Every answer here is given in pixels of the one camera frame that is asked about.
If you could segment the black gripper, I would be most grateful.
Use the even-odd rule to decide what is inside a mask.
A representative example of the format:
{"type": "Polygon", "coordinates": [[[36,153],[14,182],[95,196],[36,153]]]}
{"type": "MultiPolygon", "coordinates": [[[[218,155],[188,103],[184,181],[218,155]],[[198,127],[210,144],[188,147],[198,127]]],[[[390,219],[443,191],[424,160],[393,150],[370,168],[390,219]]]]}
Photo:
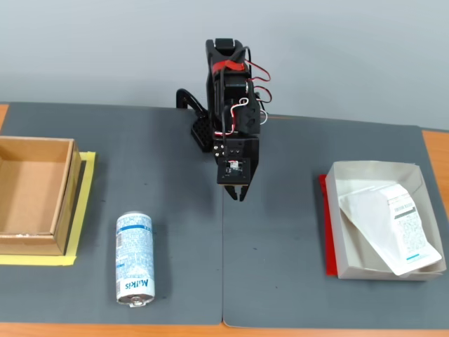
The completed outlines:
{"type": "Polygon", "coordinates": [[[217,183],[224,185],[232,199],[243,201],[259,163],[258,137],[216,138],[213,154],[217,163],[217,183]],[[242,185],[240,196],[235,185],[242,185]]]}

